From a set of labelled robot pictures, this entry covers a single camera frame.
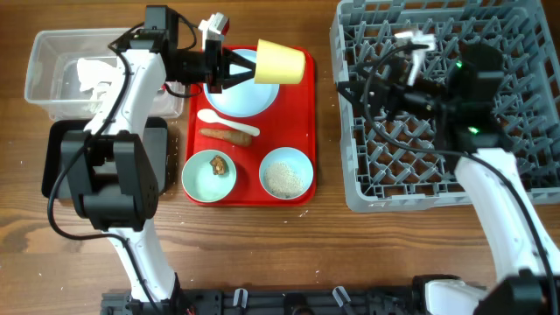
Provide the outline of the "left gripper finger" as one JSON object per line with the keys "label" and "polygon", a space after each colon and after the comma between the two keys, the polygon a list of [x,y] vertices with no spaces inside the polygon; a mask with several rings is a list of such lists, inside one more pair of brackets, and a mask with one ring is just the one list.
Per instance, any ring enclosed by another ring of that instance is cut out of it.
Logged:
{"label": "left gripper finger", "polygon": [[224,75],[224,78],[221,81],[221,88],[229,89],[231,87],[243,83],[244,81],[253,79],[254,76],[255,76],[254,70],[246,71],[243,73],[234,73],[234,74],[227,73]]}
{"label": "left gripper finger", "polygon": [[239,67],[244,67],[249,70],[256,69],[256,63],[245,57],[241,56],[239,53],[234,52],[228,48],[222,49],[222,61],[225,67],[230,67],[231,65],[236,65]]}

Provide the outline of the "yellow plastic cup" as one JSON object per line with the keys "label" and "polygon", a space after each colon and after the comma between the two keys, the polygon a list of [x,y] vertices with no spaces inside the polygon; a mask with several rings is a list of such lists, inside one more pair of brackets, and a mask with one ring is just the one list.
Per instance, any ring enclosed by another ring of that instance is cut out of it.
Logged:
{"label": "yellow plastic cup", "polygon": [[305,72],[302,51],[259,39],[256,49],[256,84],[299,84]]}

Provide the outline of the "brown carrot-like food scrap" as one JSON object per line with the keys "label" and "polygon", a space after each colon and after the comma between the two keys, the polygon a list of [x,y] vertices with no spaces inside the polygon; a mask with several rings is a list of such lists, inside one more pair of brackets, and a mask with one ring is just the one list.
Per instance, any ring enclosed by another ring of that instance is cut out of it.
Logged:
{"label": "brown carrot-like food scrap", "polygon": [[200,129],[199,133],[205,137],[219,139],[242,147],[249,147],[252,144],[252,136],[239,130]]}

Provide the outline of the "green bowl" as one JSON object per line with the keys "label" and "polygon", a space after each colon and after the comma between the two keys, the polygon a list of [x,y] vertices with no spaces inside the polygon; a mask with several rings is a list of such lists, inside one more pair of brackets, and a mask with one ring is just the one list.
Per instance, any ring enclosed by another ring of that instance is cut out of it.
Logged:
{"label": "green bowl", "polygon": [[[212,162],[221,162],[223,174],[215,174]],[[219,150],[202,150],[187,159],[181,173],[185,193],[200,203],[214,203],[234,189],[237,170],[234,161]]]}

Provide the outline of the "light blue bowl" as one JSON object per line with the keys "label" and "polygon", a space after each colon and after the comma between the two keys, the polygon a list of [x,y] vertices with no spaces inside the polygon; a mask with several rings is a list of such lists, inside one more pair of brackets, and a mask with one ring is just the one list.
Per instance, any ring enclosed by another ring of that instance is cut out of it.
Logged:
{"label": "light blue bowl", "polygon": [[296,200],[311,189],[314,168],[301,150],[280,147],[263,158],[259,179],[264,191],[273,198]]}

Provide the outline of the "white rice grains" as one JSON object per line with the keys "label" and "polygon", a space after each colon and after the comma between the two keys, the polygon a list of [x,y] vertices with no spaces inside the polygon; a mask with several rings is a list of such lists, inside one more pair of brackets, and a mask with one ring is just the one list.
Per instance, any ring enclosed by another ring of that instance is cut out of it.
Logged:
{"label": "white rice grains", "polygon": [[280,199],[293,199],[304,192],[304,182],[285,162],[275,162],[264,172],[267,190]]}

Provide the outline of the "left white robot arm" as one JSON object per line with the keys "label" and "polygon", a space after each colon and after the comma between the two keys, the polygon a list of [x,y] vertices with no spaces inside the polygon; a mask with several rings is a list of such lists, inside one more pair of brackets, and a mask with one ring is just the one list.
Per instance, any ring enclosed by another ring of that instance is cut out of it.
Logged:
{"label": "left white robot arm", "polygon": [[52,230],[69,240],[108,239],[132,290],[132,314],[192,314],[155,231],[158,179],[143,135],[158,90],[168,81],[219,93],[256,75],[256,63],[209,39],[201,52],[180,48],[179,25],[194,25],[166,5],[108,44],[117,73],[101,110],[60,144],[61,171],[47,202]]}

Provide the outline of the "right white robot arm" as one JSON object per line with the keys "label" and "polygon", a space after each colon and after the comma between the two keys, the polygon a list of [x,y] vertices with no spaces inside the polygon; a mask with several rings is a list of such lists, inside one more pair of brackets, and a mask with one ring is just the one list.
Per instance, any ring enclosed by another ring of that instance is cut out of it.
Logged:
{"label": "right white robot arm", "polygon": [[427,44],[409,43],[361,63],[360,79],[341,81],[340,95],[372,120],[404,111],[436,124],[433,155],[445,158],[467,193],[490,246],[496,285],[473,287],[452,276],[419,276],[413,308],[427,314],[551,314],[559,312],[559,250],[521,181],[513,145],[493,114],[504,78],[501,53],[468,45],[444,86],[416,86],[402,56],[419,63]]}

